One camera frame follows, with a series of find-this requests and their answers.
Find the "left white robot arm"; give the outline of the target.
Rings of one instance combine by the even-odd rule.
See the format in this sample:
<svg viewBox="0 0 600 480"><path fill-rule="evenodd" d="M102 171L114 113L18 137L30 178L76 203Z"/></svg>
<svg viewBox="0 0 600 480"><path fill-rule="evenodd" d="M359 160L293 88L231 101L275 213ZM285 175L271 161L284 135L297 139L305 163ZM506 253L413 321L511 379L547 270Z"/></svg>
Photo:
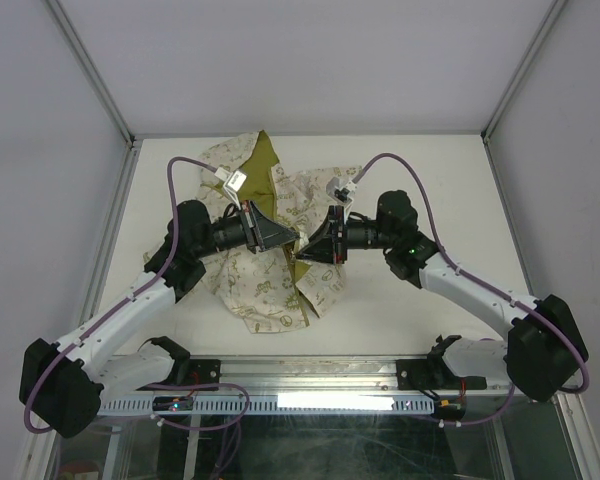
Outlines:
<svg viewBox="0 0 600 480"><path fill-rule="evenodd" d="M291 244L298 233L267 217L251 201L211 221L198 200L174 207L161 247L135 282L106 311L49 343L37 339L24 354L19 399L26 428L64 438L82 432L102 405L150 384L178 388L191 370L191 354L166 336L154 337L125 357L116 355L142 326L176 305L203 278L203 258L238 247L253 253Z"/></svg>

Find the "cream green printed jacket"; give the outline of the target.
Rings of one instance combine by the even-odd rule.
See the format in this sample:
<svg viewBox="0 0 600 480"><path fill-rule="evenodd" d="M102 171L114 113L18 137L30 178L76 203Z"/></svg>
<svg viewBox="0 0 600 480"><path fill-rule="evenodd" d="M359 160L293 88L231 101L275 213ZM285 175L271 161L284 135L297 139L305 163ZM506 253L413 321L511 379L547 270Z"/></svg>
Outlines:
<svg viewBox="0 0 600 480"><path fill-rule="evenodd" d="M203 263L203 285L242 318L252 333L281 333L308 327L308 314L322 317L341 300L347 277L341 265L302 262L293 254L304 246L327 214L327 184L347 182L360 166L284 170L269 136L245 133L216 144L200 160L227 171L243 170L239 197L252 200L269 218L297 230L292 246L252 254L244 247L217 253Z"/></svg>

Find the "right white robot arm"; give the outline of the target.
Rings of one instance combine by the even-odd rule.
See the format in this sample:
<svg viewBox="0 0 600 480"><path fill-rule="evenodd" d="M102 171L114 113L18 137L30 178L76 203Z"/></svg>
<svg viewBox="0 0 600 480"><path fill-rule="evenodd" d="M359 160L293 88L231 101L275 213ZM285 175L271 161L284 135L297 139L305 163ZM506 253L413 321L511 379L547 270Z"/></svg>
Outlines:
<svg viewBox="0 0 600 480"><path fill-rule="evenodd" d="M428 354L427 374L439 387L461 377L499 376L539 402L567 392L589 354L566 302L555 295L516 294L478 278L448 259L417 219L402 190L383 193L373 219L332 205L296 257L342 265L352 250L378 249L399 280L451 301L498 334L496 341L438 339Z"/></svg>

